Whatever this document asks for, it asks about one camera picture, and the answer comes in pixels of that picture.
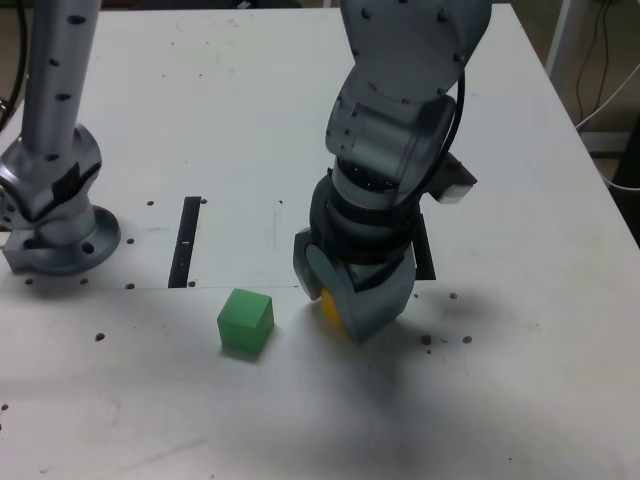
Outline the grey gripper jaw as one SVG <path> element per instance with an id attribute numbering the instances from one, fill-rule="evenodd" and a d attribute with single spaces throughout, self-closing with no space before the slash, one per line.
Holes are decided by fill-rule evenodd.
<path id="1" fill-rule="evenodd" d="M 404 311 L 415 282 L 410 248 L 379 265 L 350 264 L 326 254 L 314 261 L 311 248 L 307 255 L 322 283 L 322 313 L 354 342 L 367 341 Z"/>
<path id="2" fill-rule="evenodd" d="M 321 296 L 322 283 L 319 280 L 312 263 L 309 261 L 307 250 L 311 248 L 314 261 L 324 258 L 324 252 L 316 244 L 311 228 L 305 228 L 298 232 L 294 238 L 293 267 L 297 279 L 311 300 L 317 300 Z"/>

